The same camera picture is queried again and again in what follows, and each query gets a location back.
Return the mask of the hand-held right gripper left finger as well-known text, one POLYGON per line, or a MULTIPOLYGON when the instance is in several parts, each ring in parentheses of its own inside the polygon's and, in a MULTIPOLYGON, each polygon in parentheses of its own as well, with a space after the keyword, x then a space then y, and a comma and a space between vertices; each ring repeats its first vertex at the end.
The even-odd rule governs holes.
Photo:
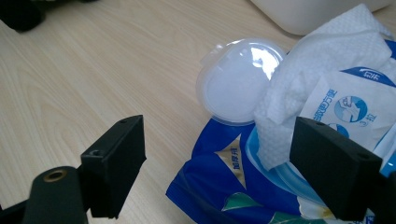
POLYGON ((85 208, 93 217, 118 218, 146 160, 144 117, 117 121, 80 158, 85 208))

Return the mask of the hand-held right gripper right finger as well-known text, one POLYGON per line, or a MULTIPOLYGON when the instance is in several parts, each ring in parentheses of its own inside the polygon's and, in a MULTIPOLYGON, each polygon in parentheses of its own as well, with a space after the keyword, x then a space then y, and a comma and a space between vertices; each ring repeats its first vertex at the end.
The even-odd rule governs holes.
POLYGON ((363 220, 382 159, 330 126, 295 120, 290 162, 335 217, 363 220))

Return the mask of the white wet wipe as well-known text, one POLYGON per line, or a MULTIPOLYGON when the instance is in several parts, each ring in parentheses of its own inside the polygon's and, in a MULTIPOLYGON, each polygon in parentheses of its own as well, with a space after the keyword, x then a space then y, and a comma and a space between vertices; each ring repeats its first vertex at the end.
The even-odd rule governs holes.
POLYGON ((291 49, 254 111, 257 156, 264 169, 289 160, 295 119, 321 76, 361 65, 396 64, 386 38, 392 39, 392 32, 360 4, 322 24, 291 49))

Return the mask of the white plastic bin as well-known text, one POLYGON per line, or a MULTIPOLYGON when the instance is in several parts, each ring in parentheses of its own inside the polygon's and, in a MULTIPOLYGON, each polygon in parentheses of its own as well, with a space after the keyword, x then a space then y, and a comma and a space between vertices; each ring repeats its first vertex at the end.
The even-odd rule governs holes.
POLYGON ((364 4, 374 12, 396 0, 250 0, 269 19, 293 35, 307 35, 332 18, 364 4))

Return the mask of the panda plush toy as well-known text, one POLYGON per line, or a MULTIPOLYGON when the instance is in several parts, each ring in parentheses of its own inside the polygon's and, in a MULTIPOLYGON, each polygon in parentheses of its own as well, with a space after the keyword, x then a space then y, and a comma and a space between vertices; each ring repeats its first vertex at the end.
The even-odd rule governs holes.
POLYGON ((32 0, 0 0, 0 21, 16 32, 27 32, 44 20, 32 0))

